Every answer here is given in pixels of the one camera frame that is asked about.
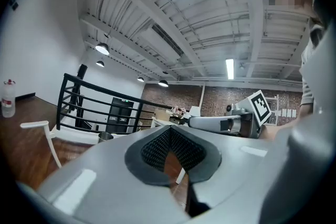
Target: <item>water bottle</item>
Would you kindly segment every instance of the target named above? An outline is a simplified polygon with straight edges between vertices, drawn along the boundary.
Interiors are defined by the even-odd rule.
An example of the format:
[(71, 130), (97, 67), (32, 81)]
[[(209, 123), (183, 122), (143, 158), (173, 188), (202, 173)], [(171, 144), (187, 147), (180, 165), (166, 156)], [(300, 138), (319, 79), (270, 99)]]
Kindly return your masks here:
[(4, 81), (4, 90), (1, 99), (2, 116), (10, 118), (15, 114), (15, 81)]

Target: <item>fluorescent light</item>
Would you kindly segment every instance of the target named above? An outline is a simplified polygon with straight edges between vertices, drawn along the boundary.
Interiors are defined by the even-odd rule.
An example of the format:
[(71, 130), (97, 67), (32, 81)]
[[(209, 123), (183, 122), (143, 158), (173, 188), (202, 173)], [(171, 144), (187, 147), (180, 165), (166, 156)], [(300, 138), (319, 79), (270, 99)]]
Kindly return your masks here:
[(235, 63), (233, 59), (226, 59), (227, 79), (235, 78)]
[(98, 61), (96, 62), (97, 66), (104, 67), (104, 62), (103, 61)]

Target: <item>white ceiling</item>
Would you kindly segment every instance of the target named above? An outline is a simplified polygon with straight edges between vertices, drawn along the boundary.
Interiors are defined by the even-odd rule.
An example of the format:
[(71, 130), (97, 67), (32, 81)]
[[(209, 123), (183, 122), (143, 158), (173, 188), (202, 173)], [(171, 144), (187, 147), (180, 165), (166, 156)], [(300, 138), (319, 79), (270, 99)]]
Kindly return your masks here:
[[(86, 44), (107, 43), (112, 58), (148, 80), (227, 81), (225, 59), (234, 58), (237, 82), (300, 87), (300, 56), (309, 36), (308, 16), (300, 10), (262, 0), (86, 2), (80, 14)], [(178, 61), (141, 37), (153, 24), (182, 50)]]

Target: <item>staircase railing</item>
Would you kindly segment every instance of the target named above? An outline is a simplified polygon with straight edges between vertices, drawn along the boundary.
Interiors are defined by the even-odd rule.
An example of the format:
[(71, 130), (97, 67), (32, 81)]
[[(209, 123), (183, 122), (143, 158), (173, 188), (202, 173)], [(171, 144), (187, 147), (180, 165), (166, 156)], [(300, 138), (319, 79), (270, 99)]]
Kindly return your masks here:
[[(67, 83), (69, 81), (73, 82), (74, 86), (67, 87)], [(127, 109), (130, 109), (130, 110), (136, 111), (136, 115), (135, 116), (123, 116), (123, 115), (116, 115), (116, 114), (111, 114), (111, 113), (106, 113), (106, 112), (101, 112), (101, 111), (85, 108), (85, 107), (82, 106), (84, 99), (92, 101), (92, 102), (100, 103), (100, 104), (105, 104), (105, 105), (108, 105), (109, 107), (111, 107), (111, 106), (116, 106), (116, 107), (121, 107), (121, 108), (125, 108), (125, 107), (121, 106), (121, 105), (116, 105), (116, 104), (112, 104), (112, 103), (103, 102), (103, 101), (100, 101), (100, 100), (95, 100), (93, 98), (89, 98), (89, 97), (86, 97), (84, 95), (81, 95), (80, 91), (79, 91), (80, 87), (85, 87), (85, 88), (88, 88), (88, 89), (91, 89), (91, 90), (95, 90), (95, 91), (98, 91), (98, 92), (101, 92), (101, 93), (111, 95), (113, 97), (126, 99), (126, 100), (129, 100), (129, 101), (132, 101), (132, 102), (137, 102), (137, 103), (139, 103), (137, 109), (127, 108)], [(70, 91), (70, 89), (73, 89), (73, 88), (78, 89), (78, 92)], [(146, 101), (146, 100), (143, 100), (143, 99), (131, 97), (129, 95), (122, 94), (122, 93), (119, 93), (119, 92), (111, 91), (109, 89), (106, 89), (106, 88), (88, 83), (86, 81), (83, 81), (83, 80), (79, 79), (78, 77), (75, 77), (75, 76), (72, 76), (72, 75), (69, 75), (69, 74), (65, 73), (64, 78), (63, 78), (63, 82), (62, 82), (62, 85), (61, 85), (60, 93), (59, 93), (59, 98), (58, 98), (56, 129), (60, 130), (61, 126), (65, 126), (65, 127), (68, 127), (68, 128), (72, 128), (72, 129), (76, 129), (76, 130), (80, 130), (80, 131), (85, 131), (85, 132), (94, 132), (94, 133), (100, 133), (101, 132), (101, 131), (97, 131), (97, 130), (89, 130), (89, 129), (82, 128), (82, 127), (79, 127), (79, 126), (71, 126), (71, 125), (62, 123), (61, 122), (61, 116), (67, 116), (67, 117), (73, 118), (73, 119), (75, 119), (76, 121), (79, 121), (79, 122), (80, 121), (85, 121), (85, 122), (88, 122), (88, 123), (97, 123), (97, 124), (102, 124), (102, 125), (115, 125), (115, 126), (133, 127), (133, 130), (132, 130), (131, 133), (134, 133), (134, 132), (137, 131), (137, 129), (139, 127), (143, 127), (143, 128), (151, 127), (150, 125), (140, 125), (139, 124), (140, 120), (144, 120), (144, 121), (151, 121), (152, 120), (151, 118), (142, 118), (141, 117), (142, 112), (154, 113), (154, 111), (144, 110), (143, 109), (144, 104), (147, 105), (147, 106), (153, 106), (153, 107), (156, 107), (156, 108), (164, 108), (164, 109), (169, 109), (169, 110), (172, 108), (172, 106), (169, 106), (169, 105), (157, 104), (157, 103), (149, 102), (149, 101)], [(74, 115), (71, 115), (69, 113), (64, 113), (63, 109), (66, 106), (70, 106), (73, 109), (77, 109), (77, 115), (74, 116)], [(132, 124), (132, 125), (95, 121), (95, 120), (91, 120), (91, 119), (84, 119), (83, 118), (83, 112), (84, 111), (88, 111), (88, 112), (92, 112), (92, 113), (96, 113), (96, 114), (107, 115), (107, 116), (113, 116), (113, 117), (135, 119), (135, 120), (134, 120), (134, 124)], [(130, 133), (116, 132), (116, 134), (130, 134)]]

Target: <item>ceiling beam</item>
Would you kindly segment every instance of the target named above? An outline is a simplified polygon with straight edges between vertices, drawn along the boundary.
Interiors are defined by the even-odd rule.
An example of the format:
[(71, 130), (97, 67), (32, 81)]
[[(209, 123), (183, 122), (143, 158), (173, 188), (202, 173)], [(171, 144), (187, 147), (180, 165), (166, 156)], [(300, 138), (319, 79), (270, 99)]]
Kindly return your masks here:
[[(298, 47), (296, 48), (296, 50), (294, 51), (292, 57), (290, 58), (290, 60), (288, 61), (288, 64), (290, 65), (299, 65), (301, 62), (301, 55), (304, 51), (304, 49), (306, 48), (308, 42), (310, 38), (310, 29), (309, 29), (309, 24), (307, 23), (305, 31), (301, 37), (300, 43), (298, 45)], [(282, 69), (282, 71), (279, 74), (279, 79), (286, 79), (287, 77), (289, 77), (289, 75), (295, 70), (295, 67), (284, 67)]]
[[(204, 67), (223, 65), (223, 61), (203, 61), (202, 63)], [(246, 60), (236, 60), (235, 63), (236, 64), (242, 63), (244, 65), (254, 64), (254, 65), (260, 65), (260, 66), (284, 66), (284, 67), (293, 67), (294, 69), (298, 69), (301, 67), (300, 65), (291, 65), (289, 63), (281, 63), (281, 62), (249, 62)], [(196, 66), (190, 63), (186, 63), (183, 67), (176, 67), (176, 65), (174, 65), (173, 68), (170, 68), (168, 70), (180, 70), (180, 69), (190, 69), (190, 68), (196, 68)]]
[[(99, 43), (98, 41), (96, 41), (96, 40), (94, 40), (93, 38), (90, 38), (90, 37), (88, 37), (84, 42), (92, 48), (95, 48), (96, 45)], [(125, 57), (124, 55), (116, 52), (115, 50), (110, 50), (110, 55), (109, 56), (117, 59), (118, 61), (122, 61), (124, 64), (126, 64), (128, 66), (131, 66), (132, 68), (136, 69), (141, 74), (145, 74), (146, 76), (149, 76), (153, 79), (160, 80), (159, 76), (157, 76), (153, 73), (148, 73), (148, 69), (145, 69), (144, 67), (142, 67), (138, 63), (136, 63), (133, 60)]]
[[(250, 13), (250, 43), (252, 47), (250, 61), (256, 62), (261, 47), (264, 28), (264, 5), (263, 0), (248, 0), (248, 9)], [(246, 77), (252, 76), (255, 64), (250, 64)]]
[[(159, 24), (170, 37), (177, 43), (183, 50), (189, 60), (196, 66), (201, 65), (201, 61), (197, 54), (194, 52), (190, 44), (169, 19), (167, 15), (155, 4), (152, 0), (132, 0), (139, 8), (141, 8), (147, 15), (149, 15), (157, 24)], [(199, 67), (198, 71), (201, 75), (205, 76), (206, 71), (203, 67)]]
[[(228, 80), (227, 78), (220, 76), (220, 77), (194, 77), (192, 80), (210, 80), (210, 81), (231, 81)], [(238, 82), (244, 82), (244, 81), (251, 81), (251, 82), (256, 82), (256, 81), (264, 81), (264, 82), (274, 82), (274, 83), (286, 83), (286, 84), (294, 84), (294, 85), (302, 85), (302, 81), (300, 80), (279, 80), (279, 79), (274, 79), (274, 78), (245, 78), (245, 77), (236, 77), (234, 81)]]
[[(149, 80), (146, 81), (148, 84), (156, 84), (158, 81)], [(207, 87), (229, 87), (229, 88), (249, 88), (258, 90), (276, 90), (276, 91), (291, 91), (291, 92), (302, 92), (302, 86), (288, 86), (279, 84), (265, 84), (265, 83), (254, 83), (254, 82), (238, 82), (238, 81), (168, 81), (168, 84), (178, 84), (178, 85), (206, 85)]]
[(115, 38), (119, 42), (125, 44), (130, 49), (134, 50), (135, 52), (143, 56), (145, 59), (147, 59), (148, 61), (152, 62), (157, 67), (159, 67), (162, 71), (168, 72), (168, 74), (174, 79), (178, 78), (178, 75), (175, 72), (167, 71), (168, 67), (165, 66), (163, 63), (161, 63), (159, 60), (157, 60), (154, 56), (149, 54), (147, 51), (145, 51), (139, 45), (135, 44), (133, 41), (128, 39), (123, 34), (119, 33), (118, 31), (115, 31), (114, 29), (111, 29), (111, 27), (108, 26), (107, 24), (103, 23), (102, 21), (97, 20), (96, 18), (88, 14), (82, 15), (80, 19), (82, 22), (84, 22), (87, 25), (92, 26), (94, 29), (102, 31), (103, 33), (109, 33), (111, 37)]

